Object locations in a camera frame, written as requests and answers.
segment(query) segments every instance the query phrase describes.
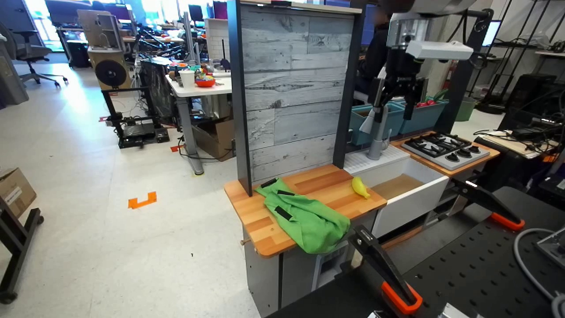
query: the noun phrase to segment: green cloth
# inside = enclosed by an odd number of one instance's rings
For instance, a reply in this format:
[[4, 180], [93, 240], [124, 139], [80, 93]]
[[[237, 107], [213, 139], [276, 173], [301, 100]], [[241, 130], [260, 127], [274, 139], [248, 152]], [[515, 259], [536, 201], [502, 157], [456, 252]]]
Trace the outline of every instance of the green cloth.
[[290, 192], [282, 180], [259, 187], [280, 226], [308, 252], [333, 252], [350, 229], [350, 219], [331, 206]]

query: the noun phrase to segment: person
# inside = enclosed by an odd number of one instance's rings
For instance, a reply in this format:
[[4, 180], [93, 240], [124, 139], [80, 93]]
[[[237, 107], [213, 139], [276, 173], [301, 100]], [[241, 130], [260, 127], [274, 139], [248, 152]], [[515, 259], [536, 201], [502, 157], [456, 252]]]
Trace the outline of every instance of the person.
[[372, 100], [377, 93], [373, 92], [377, 90], [375, 77], [379, 76], [382, 67], [387, 63], [389, 21], [391, 21], [391, 14], [386, 12], [382, 7], [379, 7], [379, 10], [373, 16], [375, 33], [366, 53], [366, 63], [359, 69], [361, 72], [359, 90], [368, 92]]

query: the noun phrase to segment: orange tape marker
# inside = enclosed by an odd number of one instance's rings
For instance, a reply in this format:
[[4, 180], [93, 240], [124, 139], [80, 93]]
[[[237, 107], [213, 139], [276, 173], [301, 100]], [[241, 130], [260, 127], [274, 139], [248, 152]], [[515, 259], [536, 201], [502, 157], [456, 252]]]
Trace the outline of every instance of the orange tape marker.
[[146, 199], [146, 201], [140, 201], [139, 198], [131, 198], [131, 199], [128, 201], [128, 206], [130, 206], [130, 208], [142, 208], [142, 206], [153, 205], [153, 203], [156, 203], [156, 201], [158, 201], [158, 192], [153, 190], [153, 192], [147, 194], [147, 199]]

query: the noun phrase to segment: red object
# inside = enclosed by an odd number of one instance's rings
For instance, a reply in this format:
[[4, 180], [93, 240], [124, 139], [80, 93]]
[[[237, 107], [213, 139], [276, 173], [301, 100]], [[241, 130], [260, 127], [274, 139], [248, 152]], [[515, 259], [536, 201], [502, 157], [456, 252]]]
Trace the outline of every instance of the red object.
[[511, 229], [511, 231], [522, 231], [527, 226], [527, 220], [523, 220], [523, 219], [520, 222], [515, 222], [515, 220], [511, 220], [506, 215], [497, 213], [497, 212], [492, 213], [492, 220], [500, 224], [500, 226], [504, 226], [504, 228], [508, 228], [508, 229]]
[[197, 81], [197, 86], [200, 88], [213, 88], [216, 84], [216, 79], [211, 81]]
[[382, 291], [386, 293], [386, 296], [405, 316], [416, 314], [425, 304], [423, 295], [419, 291], [416, 291], [410, 284], [409, 284], [409, 288], [410, 288], [410, 291], [412, 291], [412, 295], [416, 298], [414, 304], [407, 304], [405, 298], [400, 296], [387, 281], [382, 284]]

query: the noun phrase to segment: black optical table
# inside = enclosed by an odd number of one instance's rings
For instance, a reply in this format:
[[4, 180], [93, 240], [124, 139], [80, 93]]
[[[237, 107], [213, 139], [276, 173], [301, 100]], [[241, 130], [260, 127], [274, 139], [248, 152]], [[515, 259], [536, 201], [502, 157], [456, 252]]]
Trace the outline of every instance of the black optical table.
[[[561, 229], [565, 226], [565, 212], [518, 189], [502, 187], [495, 190], [495, 196], [527, 219], [527, 228]], [[412, 268], [402, 268], [403, 277], [425, 296], [425, 305], [416, 316], [437, 318], [448, 302], [469, 316], [552, 316], [552, 304], [527, 279], [515, 258], [516, 233], [481, 220], [486, 215], [485, 208], [470, 205], [453, 220], [446, 219], [430, 226], [425, 233], [389, 251], [393, 259], [410, 261], [410, 256], [432, 249], [432, 236], [456, 236]], [[543, 236], [546, 233], [532, 233], [522, 240], [525, 263], [550, 291], [565, 291], [565, 270], [534, 245]], [[368, 318], [377, 309], [382, 316], [396, 316], [382, 300], [379, 277], [368, 272], [372, 270], [365, 266], [345, 272], [331, 284], [273, 316]]]

